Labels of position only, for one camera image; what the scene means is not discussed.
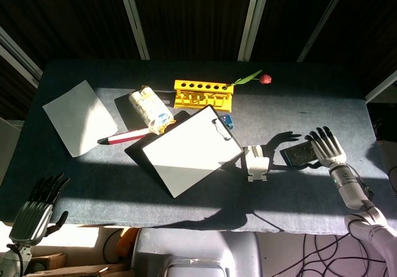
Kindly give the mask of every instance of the clipboard clip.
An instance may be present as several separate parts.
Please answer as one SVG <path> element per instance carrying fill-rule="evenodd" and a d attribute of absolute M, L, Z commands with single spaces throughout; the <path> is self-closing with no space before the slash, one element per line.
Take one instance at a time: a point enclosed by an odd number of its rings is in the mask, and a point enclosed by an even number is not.
<path fill-rule="evenodd" d="M 216 118 L 212 120 L 212 123 L 215 125 L 217 132 L 219 132 L 223 136 L 223 139 L 225 139 L 225 141 L 229 141 L 231 139 L 231 135 L 223 126 L 221 120 Z"/>

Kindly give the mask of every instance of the leaf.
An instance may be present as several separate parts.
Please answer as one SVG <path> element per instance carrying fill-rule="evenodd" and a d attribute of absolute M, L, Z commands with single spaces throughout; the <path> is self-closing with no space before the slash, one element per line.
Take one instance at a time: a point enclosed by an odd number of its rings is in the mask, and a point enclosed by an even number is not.
<path fill-rule="evenodd" d="M 256 73 L 254 73 L 254 74 L 252 74 L 252 75 L 250 75 L 250 76 L 248 76 L 248 77 L 244 77 L 244 78 L 242 78 L 242 79 L 238 79 L 238 80 L 237 80 L 236 82 L 234 82 L 233 84 L 234 84 L 234 85 L 245 84 L 245 83 L 249 82 L 250 80 L 255 79 L 255 77 L 256 77 L 258 74 L 260 74 L 261 72 L 262 72 L 262 70 L 257 71 Z"/>

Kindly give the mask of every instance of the yellow test tube rack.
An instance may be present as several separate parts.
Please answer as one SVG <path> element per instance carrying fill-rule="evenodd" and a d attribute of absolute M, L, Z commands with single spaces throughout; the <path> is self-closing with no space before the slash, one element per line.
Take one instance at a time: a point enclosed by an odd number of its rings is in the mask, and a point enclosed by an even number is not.
<path fill-rule="evenodd" d="M 224 83 L 175 80 L 174 108 L 200 109 L 212 105 L 220 112 L 231 112 L 234 86 Z"/>

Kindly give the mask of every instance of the robotic hand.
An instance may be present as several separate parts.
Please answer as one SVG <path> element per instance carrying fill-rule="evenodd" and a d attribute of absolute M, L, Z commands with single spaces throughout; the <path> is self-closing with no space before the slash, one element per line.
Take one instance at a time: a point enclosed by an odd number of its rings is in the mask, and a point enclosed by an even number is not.
<path fill-rule="evenodd" d="M 65 223 L 68 212 L 65 211 L 60 220 L 47 227 L 53 213 L 53 207 L 62 189 L 69 182 L 59 174 L 50 178 L 41 178 L 34 186 L 29 199 L 20 208 L 15 223 L 10 232 L 13 244 L 7 245 L 10 251 L 6 252 L 0 262 L 0 276 L 18 277 L 24 274 L 32 255 L 30 248 L 58 231 Z"/>
<path fill-rule="evenodd" d="M 381 211 L 367 198 L 349 165 L 346 154 L 328 127 L 317 128 L 305 137 L 321 165 L 329 168 L 329 174 L 350 209 L 360 210 L 345 217 L 350 234 L 371 243 L 386 260 L 390 277 L 397 277 L 397 231 L 390 227 Z"/>

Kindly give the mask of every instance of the white paper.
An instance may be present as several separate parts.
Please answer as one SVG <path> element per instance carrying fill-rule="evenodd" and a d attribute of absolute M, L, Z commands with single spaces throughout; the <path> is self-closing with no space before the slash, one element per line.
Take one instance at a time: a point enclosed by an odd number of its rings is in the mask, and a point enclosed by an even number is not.
<path fill-rule="evenodd" d="M 174 198 L 242 152 L 217 118 L 208 107 L 143 148 Z"/>
<path fill-rule="evenodd" d="M 73 157 L 98 145 L 98 140 L 118 128 L 87 81 L 43 106 L 63 143 Z"/>

